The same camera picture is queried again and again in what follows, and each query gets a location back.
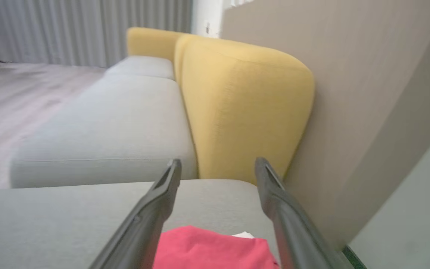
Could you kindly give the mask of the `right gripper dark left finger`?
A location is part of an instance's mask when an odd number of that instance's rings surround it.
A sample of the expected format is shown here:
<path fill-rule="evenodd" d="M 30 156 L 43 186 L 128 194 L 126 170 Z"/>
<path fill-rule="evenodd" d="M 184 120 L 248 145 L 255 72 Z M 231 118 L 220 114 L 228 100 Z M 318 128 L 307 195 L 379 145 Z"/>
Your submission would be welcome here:
<path fill-rule="evenodd" d="M 181 161 L 171 160 L 103 247 L 89 269 L 152 269 L 165 221 L 181 180 Z"/>

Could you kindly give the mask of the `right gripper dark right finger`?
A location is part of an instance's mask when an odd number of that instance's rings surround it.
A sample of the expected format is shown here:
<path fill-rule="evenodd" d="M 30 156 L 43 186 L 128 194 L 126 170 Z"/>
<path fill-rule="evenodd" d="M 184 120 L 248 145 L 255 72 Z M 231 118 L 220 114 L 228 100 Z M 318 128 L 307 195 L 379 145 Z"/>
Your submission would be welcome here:
<path fill-rule="evenodd" d="M 352 269 L 324 239 L 264 157 L 255 160 L 261 207 L 271 220 L 282 269 Z"/>

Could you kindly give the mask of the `red and white basketball jersey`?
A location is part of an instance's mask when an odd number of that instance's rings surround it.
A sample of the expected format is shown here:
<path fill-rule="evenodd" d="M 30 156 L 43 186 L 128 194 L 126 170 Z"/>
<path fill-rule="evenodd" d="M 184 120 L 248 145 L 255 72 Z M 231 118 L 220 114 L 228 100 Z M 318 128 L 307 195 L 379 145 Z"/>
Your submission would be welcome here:
<path fill-rule="evenodd" d="M 162 233 L 153 269 L 280 269 L 268 242 L 191 225 Z"/>

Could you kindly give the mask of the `large grey sofa seat cushion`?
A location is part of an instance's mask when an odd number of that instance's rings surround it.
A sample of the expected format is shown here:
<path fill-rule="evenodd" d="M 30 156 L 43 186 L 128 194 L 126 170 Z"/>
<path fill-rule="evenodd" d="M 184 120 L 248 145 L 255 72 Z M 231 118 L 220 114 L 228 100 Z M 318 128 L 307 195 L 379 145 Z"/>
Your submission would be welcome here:
<path fill-rule="evenodd" d="M 0 190 L 0 269 L 87 269 L 152 182 Z M 248 232 L 280 259 L 255 185 L 182 180 L 163 230 Z"/>

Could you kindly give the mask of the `grey sofa backrest cushion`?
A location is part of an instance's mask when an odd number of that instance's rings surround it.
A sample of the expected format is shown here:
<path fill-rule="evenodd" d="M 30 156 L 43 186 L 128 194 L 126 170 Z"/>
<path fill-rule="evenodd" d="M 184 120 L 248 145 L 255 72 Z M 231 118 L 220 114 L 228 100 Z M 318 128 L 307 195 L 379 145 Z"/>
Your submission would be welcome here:
<path fill-rule="evenodd" d="M 153 182 L 171 160 L 198 179 L 184 100 L 167 78 L 105 75 L 24 140 L 12 188 Z"/>

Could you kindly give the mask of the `pale flat panel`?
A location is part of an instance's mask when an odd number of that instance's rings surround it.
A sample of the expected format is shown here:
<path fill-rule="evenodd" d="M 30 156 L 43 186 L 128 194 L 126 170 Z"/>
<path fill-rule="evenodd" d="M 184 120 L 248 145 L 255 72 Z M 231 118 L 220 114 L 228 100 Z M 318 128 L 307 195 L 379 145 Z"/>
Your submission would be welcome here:
<path fill-rule="evenodd" d="M 430 148 L 349 247 L 367 269 L 430 269 Z"/>

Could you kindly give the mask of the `wide yellow sofa backrest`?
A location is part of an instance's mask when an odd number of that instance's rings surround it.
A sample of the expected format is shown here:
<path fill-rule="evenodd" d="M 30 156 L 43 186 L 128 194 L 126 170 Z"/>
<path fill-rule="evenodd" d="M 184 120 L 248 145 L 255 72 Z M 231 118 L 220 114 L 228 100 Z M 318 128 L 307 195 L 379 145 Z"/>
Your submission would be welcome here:
<path fill-rule="evenodd" d="M 284 177 L 312 112 L 309 68 L 272 48 L 191 34 L 178 39 L 174 60 L 198 178 L 256 184 L 257 157 Z"/>

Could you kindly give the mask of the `narrow yellow sofa backrest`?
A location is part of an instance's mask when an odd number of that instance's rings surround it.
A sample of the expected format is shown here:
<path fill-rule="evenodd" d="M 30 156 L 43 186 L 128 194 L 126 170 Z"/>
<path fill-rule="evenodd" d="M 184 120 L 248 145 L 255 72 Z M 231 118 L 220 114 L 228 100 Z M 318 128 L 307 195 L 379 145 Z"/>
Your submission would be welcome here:
<path fill-rule="evenodd" d="M 154 28 L 130 27 L 126 32 L 127 55 L 163 58 L 173 62 L 175 46 L 186 35 Z"/>

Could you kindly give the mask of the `grey pleated curtain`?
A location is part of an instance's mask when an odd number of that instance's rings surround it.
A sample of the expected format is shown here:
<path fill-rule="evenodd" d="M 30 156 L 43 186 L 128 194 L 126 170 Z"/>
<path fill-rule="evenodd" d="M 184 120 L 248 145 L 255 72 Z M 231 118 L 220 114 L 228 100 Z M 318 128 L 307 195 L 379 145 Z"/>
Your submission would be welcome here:
<path fill-rule="evenodd" d="M 189 33 L 193 0 L 0 0 L 0 62 L 108 68 L 126 31 Z"/>

